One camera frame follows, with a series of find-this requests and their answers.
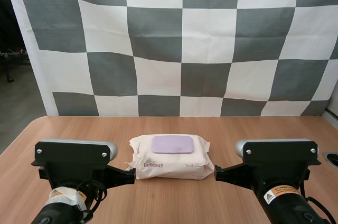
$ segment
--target purple plastic lid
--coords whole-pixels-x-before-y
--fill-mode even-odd
[[[189,136],[155,136],[152,151],[155,154],[191,154],[194,152],[194,143],[192,137]]]

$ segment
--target warning label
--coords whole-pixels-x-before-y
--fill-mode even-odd
[[[270,204],[276,197],[287,193],[299,194],[299,192],[292,186],[279,185],[265,193],[264,199],[268,204]]]
[[[80,196],[82,197],[82,199],[85,201],[86,200],[86,195],[83,193],[83,192],[81,192],[81,191],[78,191],[78,193],[80,194]]]

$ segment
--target wooden table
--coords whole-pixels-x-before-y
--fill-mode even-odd
[[[46,138],[113,141],[118,156],[110,165],[125,169],[132,160],[129,140],[143,134],[197,134],[211,142],[213,164],[228,167],[241,162],[234,146],[240,139],[309,138],[321,153],[338,152],[338,131],[321,117],[42,117],[31,122],[0,156],[1,223],[31,223],[50,192],[31,166],[34,145]],[[324,204],[338,220],[338,170],[322,157],[311,166],[307,195]],[[108,190],[92,224],[239,223],[268,224],[252,191],[213,175],[204,180],[153,178],[136,180]]]

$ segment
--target checkerboard backdrop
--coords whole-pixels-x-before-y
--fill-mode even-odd
[[[12,0],[49,115],[321,115],[338,0]]]

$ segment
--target white tape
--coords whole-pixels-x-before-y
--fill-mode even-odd
[[[67,187],[58,187],[51,191],[49,194],[49,199],[46,204],[51,203],[64,203],[70,206],[78,205],[82,211],[87,209],[85,204],[86,196],[80,194],[79,191],[67,188]]]

